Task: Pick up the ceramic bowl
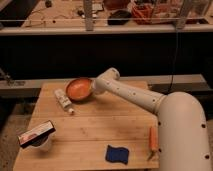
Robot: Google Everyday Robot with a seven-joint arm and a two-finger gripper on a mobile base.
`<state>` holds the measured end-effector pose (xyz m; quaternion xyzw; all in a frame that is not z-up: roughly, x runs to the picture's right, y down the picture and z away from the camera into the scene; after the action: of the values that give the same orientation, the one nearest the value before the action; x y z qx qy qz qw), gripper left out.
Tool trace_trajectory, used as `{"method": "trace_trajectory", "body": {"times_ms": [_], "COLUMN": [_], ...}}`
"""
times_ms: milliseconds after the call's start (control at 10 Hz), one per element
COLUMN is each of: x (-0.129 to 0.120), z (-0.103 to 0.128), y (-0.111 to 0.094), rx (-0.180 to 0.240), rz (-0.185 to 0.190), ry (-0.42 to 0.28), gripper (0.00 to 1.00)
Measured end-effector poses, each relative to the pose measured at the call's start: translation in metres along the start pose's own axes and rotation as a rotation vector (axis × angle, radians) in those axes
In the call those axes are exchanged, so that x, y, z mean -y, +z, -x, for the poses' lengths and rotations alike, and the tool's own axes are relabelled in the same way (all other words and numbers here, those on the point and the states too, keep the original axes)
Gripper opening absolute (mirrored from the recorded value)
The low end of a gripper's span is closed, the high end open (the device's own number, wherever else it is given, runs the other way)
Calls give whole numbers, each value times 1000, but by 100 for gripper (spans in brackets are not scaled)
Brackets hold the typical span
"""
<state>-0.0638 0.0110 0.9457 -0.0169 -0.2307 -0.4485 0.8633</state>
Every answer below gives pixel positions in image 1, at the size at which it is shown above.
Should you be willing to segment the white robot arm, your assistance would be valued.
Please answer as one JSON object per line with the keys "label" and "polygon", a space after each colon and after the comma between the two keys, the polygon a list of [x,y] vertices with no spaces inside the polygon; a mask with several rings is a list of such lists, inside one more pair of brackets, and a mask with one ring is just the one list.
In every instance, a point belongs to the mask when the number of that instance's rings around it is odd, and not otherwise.
{"label": "white robot arm", "polygon": [[95,94],[113,93],[158,117],[158,171],[213,171],[205,112],[186,92],[168,95],[119,81],[109,68],[92,83]]}

